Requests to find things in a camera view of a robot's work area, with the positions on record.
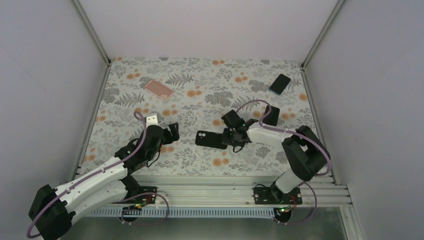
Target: floral tablecloth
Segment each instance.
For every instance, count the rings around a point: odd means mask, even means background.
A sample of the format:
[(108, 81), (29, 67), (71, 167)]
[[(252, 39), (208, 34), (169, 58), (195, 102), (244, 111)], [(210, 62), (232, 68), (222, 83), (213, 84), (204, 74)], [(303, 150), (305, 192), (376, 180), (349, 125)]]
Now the floral tablecloth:
[[(282, 95), (268, 90), (279, 74), (291, 78)], [(174, 94), (163, 100), (145, 90), (155, 79)], [(221, 116), (241, 104), (263, 99), (280, 108), (278, 126), (315, 130), (299, 64), (294, 61), (166, 57), (115, 58), (104, 89), (80, 174), (107, 161), (129, 140), (138, 138), (144, 116), (156, 113), (159, 125), (178, 122), (180, 139), (163, 146), (150, 168), (134, 175), (279, 176), (289, 164), (282, 148), (250, 143), (241, 152), (195, 145), (199, 130), (222, 133)], [(265, 106), (252, 103), (240, 116), (259, 119)]]

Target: gray leaf print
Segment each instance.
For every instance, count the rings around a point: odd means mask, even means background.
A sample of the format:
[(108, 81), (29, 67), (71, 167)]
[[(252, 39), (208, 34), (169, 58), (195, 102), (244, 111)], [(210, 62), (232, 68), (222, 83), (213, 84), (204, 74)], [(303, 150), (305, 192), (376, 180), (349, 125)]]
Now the gray leaf print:
[(261, 146), (259, 149), (256, 149), (255, 155), (264, 159), (270, 152), (271, 150), (269, 148)]
[(113, 64), (113, 68), (110, 70), (109, 76), (114, 76), (115, 74), (118, 76), (118, 79), (125, 74), (126, 68), (121, 65)]
[(106, 88), (103, 92), (103, 102), (107, 104), (111, 104), (115, 102), (115, 96), (119, 96), (119, 89), (118, 88)]
[(128, 142), (133, 140), (133, 139), (138, 139), (143, 132), (143, 127), (139, 127), (129, 138), (128, 138)]
[(188, 106), (183, 106), (182, 109), (184, 110), (198, 110), (202, 107), (200, 104), (190, 104)]
[(146, 87), (146, 85), (151, 81), (151, 80), (153, 80), (153, 78), (150, 78), (150, 77), (148, 77), (148, 76), (142, 76), (141, 78), (140, 78), (140, 80), (139, 80), (139, 82), (140, 82), (140, 88), (141, 89), (144, 89), (145, 87)]
[(215, 78), (224, 78), (228, 82), (232, 76), (233, 73), (231, 72), (231, 70), (220, 68), (219, 71), (216, 73)]
[(228, 89), (228, 87), (226, 87), (226, 86), (216, 86), (216, 85), (214, 85), (214, 86), (211, 86), (209, 89), (210, 89), (210, 90), (214, 90), (214, 91), (224, 91), (224, 90), (227, 90), (227, 89)]
[(267, 92), (268, 89), (270, 88), (270, 85), (265, 84), (263, 81), (258, 81), (258, 80), (250, 80), (249, 85), (250, 85), (250, 90), (252, 90), (255, 93), (259, 91)]
[[(156, 113), (161, 127), (178, 122), (180, 140), (166, 146), (166, 153), (162, 152), (157, 164), (142, 168), (135, 175), (277, 176), (284, 171), (289, 163), (281, 148), (258, 143), (235, 156), (228, 150), (196, 146), (195, 136), (198, 130), (216, 132), (217, 128), (224, 128), (225, 124), (217, 126), (216, 120), (231, 106), (236, 109), (254, 99), (266, 99), (274, 106), (283, 107), (277, 123), (281, 128), (307, 125), (314, 131), (309, 102), (300, 97), (305, 94), (305, 88), (299, 64), (266, 59), (225, 59), (221, 63), (222, 59), (215, 59), (219, 64), (214, 65), (211, 64), (213, 60), (163, 56), (124, 57), (114, 61), (81, 172), (96, 168), (120, 146), (140, 137), (143, 126), (133, 116), (136, 107), (145, 117)], [(270, 81), (279, 74), (292, 80), (284, 96), (268, 91)], [(137, 77), (127, 79), (128, 75)], [(235, 77), (244, 76), (248, 80), (243, 84), (234, 83)], [(166, 101), (146, 93), (145, 86), (152, 79), (172, 88), (174, 95)], [(264, 107), (255, 102), (242, 111), (249, 118), (254, 111), (263, 112)], [(220, 159), (219, 167), (213, 165), (214, 159)]]
[(122, 60), (122, 63), (130, 66), (135, 66), (138, 64), (138, 62), (134, 60)]
[[(239, 97), (235, 100), (235, 102), (234, 102), (233, 104), (231, 104), (231, 107), (232, 107), (233, 109), (238, 109), (238, 108), (240, 108), (240, 106), (241, 106), (241, 105), (243, 105), (243, 104), (245, 104), (245, 103), (247, 103), (247, 102), (249, 102), (249, 101), (252, 101), (252, 100), (255, 100), (255, 98), (254, 98), (253, 96), (252, 96), (252, 97), (248, 97), (248, 96), (246, 96), (246, 97), (242, 97), (242, 96), (239, 96)], [(250, 104), (246, 105), (244, 108), (245, 108), (245, 109), (248, 109), (248, 110), (252, 110), (252, 109), (253, 109), (253, 107), (258, 106), (259, 104), (260, 104), (259, 102), (254, 101), (254, 102), (252, 102), (252, 103), (250, 103)]]
[(189, 139), (182, 139), (180, 141), (181, 141), (181, 143), (183, 143), (183, 144), (189, 144), (190, 146), (194, 146), (195, 145), (195, 140), (194, 139), (191, 139), (191, 138), (189, 138)]
[(301, 81), (299, 80), (299, 78), (296, 77), (291, 77), (291, 81), (290, 83), (287, 85), (287, 89), (292, 90), (294, 87), (297, 87), (299, 85), (301, 85)]
[(181, 73), (181, 75), (178, 74), (174, 74), (173, 76), (171, 76), (168, 80), (166, 80), (166, 84), (171, 84), (174, 86), (181, 86), (186, 83), (190, 83), (191, 81), (193, 81), (192, 76), (187, 73), (187, 75), (184, 75), (183, 73)]
[(279, 161), (282, 164), (287, 164), (287, 156), (284, 151), (277, 152), (277, 155), (275, 156), (275, 160)]
[(135, 93), (132, 92), (132, 95), (125, 93), (125, 95), (120, 96), (118, 100), (115, 101), (114, 104), (119, 105), (119, 106), (123, 106), (123, 107), (134, 107), (136, 104), (141, 104), (142, 102), (145, 101), (144, 95), (142, 95), (140, 92)]
[(229, 99), (233, 98), (233, 94), (229, 91), (221, 91), (221, 92), (214, 92), (212, 94), (208, 94), (204, 97), (204, 100), (207, 103), (210, 103), (212, 105), (221, 105), (223, 107), (230, 106), (231, 102)]

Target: black bracket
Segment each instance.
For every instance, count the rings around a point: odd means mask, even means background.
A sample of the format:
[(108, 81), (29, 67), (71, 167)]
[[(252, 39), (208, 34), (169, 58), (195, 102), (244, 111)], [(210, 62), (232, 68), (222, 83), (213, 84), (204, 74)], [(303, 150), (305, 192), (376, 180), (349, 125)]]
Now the black bracket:
[(254, 204), (256, 205), (294, 205), (292, 197), (297, 205), (302, 204), (301, 190), (298, 187), (284, 194), (281, 199), (276, 199), (272, 195), (271, 187), (256, 186), (253, 188)]
[[(155, 187), (155, 186), (139, 186), (137, 191), (132, 190), (130, 194), (132, 196), (136, 196), (138, 194), (144, 194), (144, 193), (156, 193), (157, 190), (158, 190), (158, 188)], [(122, 211), (125, 211), (125, 210), (128, 210), (128, 209), (141, 210), (142, 207), (139, 208), (136, 205), (140, 204), (141, 206), (145, 206), (147, 204), (155, 204), (155, 201), (156, 201), (156, 195), (154, 195), (154, 196), (153, 195), (143, 195), (143, 196), (135, 197), (135, 198), (125, 202), (126, 204), (134, 204), (134, 205), (125, 206), (125, 207), (122, 208)], [(122, 219), (126, 222), (133, 222), (133, 221), (137, 220), (137, 217), (123, 217)]]
[[(139, 186), (137, 191), (133, 190), (131, 192), (131, 195), (136, 196), (136, 195), (144, 194), (144, 193), (156, 193), (157, 190), (158, 190), (158, 188), (155, 187), (155, 186)], [(148, 202), (148, 204), (155, 204), (156, 195), (155, 196), (150, 195), (149, 197), (148, 197), (148, 195), (139, 196), (139, 197), (136, 197), (136, 198), (133, 198), (131, 200), (126, 201), (125, 204), (141, 204), (141, 205), (144, 205), (147, 202)]]

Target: black phone case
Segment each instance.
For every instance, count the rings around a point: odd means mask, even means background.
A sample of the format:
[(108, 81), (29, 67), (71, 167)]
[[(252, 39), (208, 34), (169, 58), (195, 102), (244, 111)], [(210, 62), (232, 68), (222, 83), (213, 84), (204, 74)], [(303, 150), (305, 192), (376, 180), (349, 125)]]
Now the black phone case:
[[(270, 108), (266, 106), (265, 114), (268, 112), (269, 109)], [(279, 114), (280, 109), (278, 107), (271, 106), (271, 113), (267, 117), (265, 117), (262, 122), (271, 126), (277, 126)]]
[(284, 89), (286, 89), (287, 85), (289, 85), (290, 81), (290, 77), (280, 74), (269, 87), (269, 90), (273, 93), (280, 95), (284, 91)]
[(209, 147), (214, 149), (227, 149), (223, 144), (222, 133), (211, 131), (197, 131), (195, 144), (197, 146)]

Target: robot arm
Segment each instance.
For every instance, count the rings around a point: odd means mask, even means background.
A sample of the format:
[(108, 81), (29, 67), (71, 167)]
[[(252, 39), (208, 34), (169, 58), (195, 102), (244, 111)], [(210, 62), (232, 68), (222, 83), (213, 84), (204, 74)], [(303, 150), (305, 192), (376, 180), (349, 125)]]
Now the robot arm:
[[(299, 136), (286, 133), (285, 129), (271, 130), (261, 126), (255, 119), (245, 122), (234, 110), (221, 119), (227, 126), (222, 134), (222, 143), (233, 146), (234, 151), (236, 147), (243, 148), (248, 143), (263, 143), (284, 149), (290, 169), (271, 185), (272, 195), (276, 200), (284, 198), (301, 183), (310, 181), (327, 163), (324, 155), (315, 146)], [(330, 156), (309, 127), (301, 126), (295, 131), (320, 145)]]
[(122, 162), (135, 151), (144, 133), (140, 138), (130, 141), (128, 145), (119, 149), (114, 157), (81, 178), (54, 189), (50, 185), (45, 185), (37, 191), (28, 214), (32, 220), (53, 199), (67, 191), (53, 202), (35, 223), (44, 240), (58, 239), (86, 214), (140, 193), (140, 186), (131, 174), (141, 168), (149, 167), (152, 164), (149, 165), (149, 162), (156, 156), (156, 160), (159, 158), (162, 145), (170, 144), (180, 138), (178, 123), (169, 125), (168, 130), (158, 126), (156, 116), (150, 116), (146, 118), (146, 127), (144, 142), (126, 161)]

